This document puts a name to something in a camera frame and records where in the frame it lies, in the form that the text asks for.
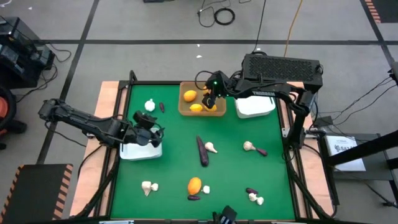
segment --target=green mat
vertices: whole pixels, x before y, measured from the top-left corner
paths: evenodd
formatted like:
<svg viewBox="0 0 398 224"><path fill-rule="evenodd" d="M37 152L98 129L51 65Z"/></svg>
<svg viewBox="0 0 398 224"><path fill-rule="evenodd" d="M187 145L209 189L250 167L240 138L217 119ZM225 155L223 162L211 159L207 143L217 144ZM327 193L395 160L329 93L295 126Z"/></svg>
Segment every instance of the green mat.
<svg viewBox="0 0 398 224"><path fill-rule="evenodd" d="M277 110L267 116L239 119L233 98L227 99L227 112L222 117L189 117L178 112L178 85L134 85L128 119L144 103L154 99L151 113L165 128L163 155L144 161L122 160L116 180L111 218L130 219L212 219L213 211L229 205L237 219L294 219L287 171L281 154L282 139ZM163 102L165 113L159 109ZM210 164L202 167L196 135L212 142L218 151L209 152ZM243 142L251 141L268 151L267 157L256 151L245 152ZM210 186L210 194L200 192L199 201L188 201L187 185L199 177ZM148 197L142 181L159 184L159 191ZM264 204L248 199L246 187L259 191Z"/></svg>

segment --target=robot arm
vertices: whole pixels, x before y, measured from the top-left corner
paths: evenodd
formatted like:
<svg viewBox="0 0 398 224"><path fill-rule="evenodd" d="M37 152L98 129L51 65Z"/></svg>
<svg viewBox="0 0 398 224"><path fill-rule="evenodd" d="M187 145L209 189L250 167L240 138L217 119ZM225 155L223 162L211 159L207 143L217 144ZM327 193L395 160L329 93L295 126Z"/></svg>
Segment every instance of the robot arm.
<svg viewBox="0 0 398 224"><path fill-rule="evenodd" d="M294 125L289 129L287 144L293 148L302 147L305 137L303 125L305 118L310 113L315 93L287 83L252 82L234 76L228 78L221 71L212 73L205 85L210 92L204 94L202 103L208 108L214 106L216 98L225 98L226 96L232 96L235 99L249 96L269 96L284 100L287 107L296 115ZM298 93L296 102L290 98L290 92Z"/></svg>
<svg viewBox="0 0 398 224"><path fill-rule="evenodd" d="M150 130L156 124L156 118L142 114L140 111L134 113L133 119L137 124L133 125L129 121L117 119L117 116L98 118L72 108L63 100L51 99L44 101L39 116L48 122L63 121L82 130L83 134L93 134L99 142L109 147L127 143L136 143L140 146L151 143L157 147L163 137L163 128L156 132Z"/></svg>

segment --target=wooden table frame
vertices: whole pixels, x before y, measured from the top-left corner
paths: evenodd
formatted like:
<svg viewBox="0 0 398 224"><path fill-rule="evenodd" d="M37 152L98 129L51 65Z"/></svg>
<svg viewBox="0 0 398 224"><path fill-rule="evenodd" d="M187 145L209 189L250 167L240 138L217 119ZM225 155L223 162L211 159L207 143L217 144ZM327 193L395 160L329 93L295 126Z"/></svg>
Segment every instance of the wooden table frame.
<svg viewBox="0 0 398 224"><path fill-rule="evenodd" d="M99 92L98 101L95 110L95 116L105 118L117 114L127 114L131 91L134 85L177 85L180 82L147 82L136 81L134 74L130 74L130 81L103 82ZM302 83L290 83L296 86L302 86ZM279 120L281 127L288 128L293 121L294 115L288 111L283 101L279 100L277 104ZM311 116L305 119L305 127L312 124ZM318 150L316 139L306 139L305 144ZM96 139L89 139L85 151L85 157L99 146ZM76 215L90 201L98 186L114 164L114 158L117 149L100 149L89 158L81 168L80 178L78 179L70 215ZM327 214L333 213L328 184L326 181L324 168L321 158L311 150L303 147L296 152L293 159L293 165L300 178L304 180L307 189L311 192L315 200L326 211ZM316 218L314 211L310 209L308 203L303 199L303 195L296 184L289 178L294 213L296 218ZM113 200L113 190L115 181L112 181L104 191L102 199L97 203L91 216L109 215Z"/></svg>

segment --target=garlic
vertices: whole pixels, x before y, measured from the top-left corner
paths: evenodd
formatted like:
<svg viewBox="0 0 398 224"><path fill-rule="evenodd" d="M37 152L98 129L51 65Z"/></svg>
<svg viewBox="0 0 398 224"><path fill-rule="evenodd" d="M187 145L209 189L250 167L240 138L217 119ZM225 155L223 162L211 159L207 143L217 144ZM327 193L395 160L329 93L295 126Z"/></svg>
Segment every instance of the garlic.
<svg viewBox="0 0 398 224"><path fill-rule="evenodd" d="M202 191L203 191L203 193L205 193L205 194L210 194L210 187L207 186L207 185L204 185Z"/></svg>
<svg viewBox="0 0 398 224"><path fill-rule="evenodd" d="M150 186L150 189L153 190L153 191L157 191L159 189L159 184L156 184L156 183L152 184Z"/></svg>
<svg viewBox="0 0 398 224"><path fill-rule="evenodd" d="M148 100L147 102L145 102L145 110L152 112L155 109L155 103L153 101L153 99Z"/></svg>
<svg viewBox="0 0 398 224"><path fill-rule="evenodd" d="M249 142L249 141L245 141L243 143L243 149L245 151L250 151L250 150L256 150L256 148L253 146L253 143Z"/></svg>
<svg viewBox="0 0 398 224"><path fill-rule="evenodd" d="M249 200L254 202L257 200L257 195L255 195L254 193L250 193L249 194Z"/></svg>
<svg viewBox="0 0 398 224"><path fill-rule="evenodd" d="M257 198L257 204L258 204L258 205L262 205L263 203L264 203L263 197Z"/></svg>
<svg viewBox="0 0 398 224"><path fill-rule="evenodd" d="M143 181L141 184L141 188L143 189L145 196L149 195L150 192L150 186L151 186L151 182L150 181Z"/></svg>
<svg viewBox="0 0 398 224"><path fill-rule="evenodd" d="M214 148L214 145L211 142L207 142L205 144L205 148L207 149L207 151L217 153L217 150Z"/></svg>

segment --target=wooden tray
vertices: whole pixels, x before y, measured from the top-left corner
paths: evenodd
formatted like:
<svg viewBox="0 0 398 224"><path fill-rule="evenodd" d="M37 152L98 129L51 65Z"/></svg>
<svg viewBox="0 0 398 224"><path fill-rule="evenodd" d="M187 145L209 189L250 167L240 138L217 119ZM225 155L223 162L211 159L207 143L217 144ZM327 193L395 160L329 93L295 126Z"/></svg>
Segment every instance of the wooden tray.
<svg viewBox="0 0 398 224"><path fill-rule="evenodd" d="M205 82L197 82L200 88L205 86ZM185 102L183 96L188 90L195 90L197 97L192 102ZM199 90L195 86L195 82L181 82L180 84L180 99L178 101L178 110L184 116L223 116L226 112L226 100L224 98L217 98L216 100L216 111L207 111L205 105L201 103L203 99L203 90ZM191 111L189 108L192 104L198 103L202 105L202 111Z"/></svg>

